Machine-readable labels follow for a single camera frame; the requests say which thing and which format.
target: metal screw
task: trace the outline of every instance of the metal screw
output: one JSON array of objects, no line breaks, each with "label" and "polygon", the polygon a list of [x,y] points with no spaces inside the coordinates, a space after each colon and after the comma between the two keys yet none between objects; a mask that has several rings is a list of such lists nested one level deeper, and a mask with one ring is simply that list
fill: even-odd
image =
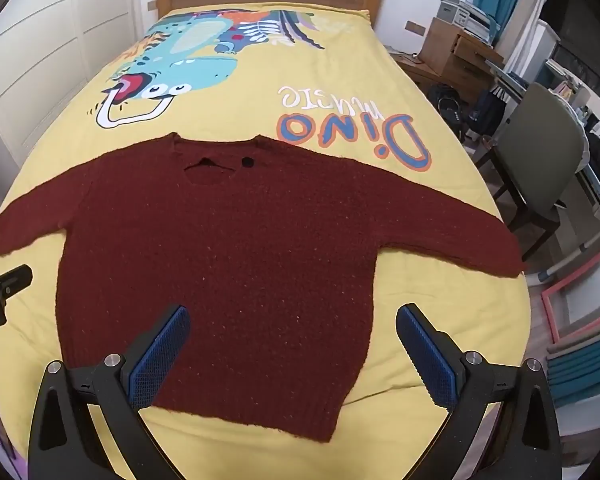
[{"label": "metal screw", "polygon": [[46,371],[50,374],[57,374],[62,368],[62,364],[59,361],[53,361],[48,367],[46,367]]},{"label": "metal screw", "polygon": [[482,356],[478,354],[478,352],[467,352],[466,354],[464,354],[464,357],[466,358],[467,362],[471,365],[479,365],[482,362]]},{"label": "metal screw", "polygon": [[120,362],[120,356],[118,354],[109,354],[104,358],[104,364],[108,367],[116,366]]},{"label": "metal screw", "polygon": [[527,359],[526,365],[535,372],[542,370],[542,365],[540,364],[540,361],[538,361],[538,359]]}]

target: printer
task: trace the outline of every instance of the printer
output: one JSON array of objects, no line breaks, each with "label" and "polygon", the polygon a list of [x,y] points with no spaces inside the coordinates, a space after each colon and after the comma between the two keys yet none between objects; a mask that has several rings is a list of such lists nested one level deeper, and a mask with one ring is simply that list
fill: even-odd
[{"label": "printer", "polygon": [[466,0],[440,0],[436,17],[457,25],[488,45],[493,43],[495,34],[500,28],[494,22],[493,35],[490,34],[492,19]]}]

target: gray chair backrest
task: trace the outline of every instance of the gray chair backrest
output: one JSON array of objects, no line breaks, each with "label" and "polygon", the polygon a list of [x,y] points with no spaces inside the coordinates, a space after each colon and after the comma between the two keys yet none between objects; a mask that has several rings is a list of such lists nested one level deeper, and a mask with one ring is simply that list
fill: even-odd
[{"label": "gray chair backrest", "polygon": [[575,174],[584,139],[558,98],[532,83],[497,137],[496,152],[528,207],[552,208]]}]

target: sweater sleeve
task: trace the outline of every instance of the sweater sleeve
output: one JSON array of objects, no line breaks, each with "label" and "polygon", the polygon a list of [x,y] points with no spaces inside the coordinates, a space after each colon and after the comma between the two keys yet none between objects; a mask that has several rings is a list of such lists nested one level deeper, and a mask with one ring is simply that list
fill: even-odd
[{"label": "sweater sleeve", "polygon": [[516,237],[495,216],[395,173],[356,177],[379,247],[427,254],[495,276],[524,269]]},{"label": "sweater sleeve", "polygon": [[11,202],[0,213],[0,254],[67,229],[97,176],[98,162],[75,166]]}]

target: pink frame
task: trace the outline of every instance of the pink frame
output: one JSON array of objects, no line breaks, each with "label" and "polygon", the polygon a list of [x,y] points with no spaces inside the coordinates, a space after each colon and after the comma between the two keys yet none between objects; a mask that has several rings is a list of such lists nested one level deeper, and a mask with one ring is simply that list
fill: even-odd
[{"label": "pink frame", "polygon": [[[554,292],[561,290],[565,286],[569,285],[574,280],[577,280],[581,275],[587,272],[591,267],[593,267],[596,263],[600,261],[600,252],[596,254],[592,259],[590,259],[583,266],[574,270],[569,276],[560,280],[557,283],[554,283],[547,290],[542,291],[540,297],[542,299],[542,305],[544,306],[544,312],[546,313],[547,321],[549,322],[549,330],[551,331],[551,339],[554,343],[557,343],[560,340],[560,333],[558,332],[558,327],[555,323],[554,316],[554,308],[551,305],[551,300],[549,296]],[[582,328],[577,329],[575,332],[571,332],[569,336],[579,334],[581,332],[585,332],[586,330],[590,330],[591,328],[600,324],[600,317],[591,323],[583,326]]]}]

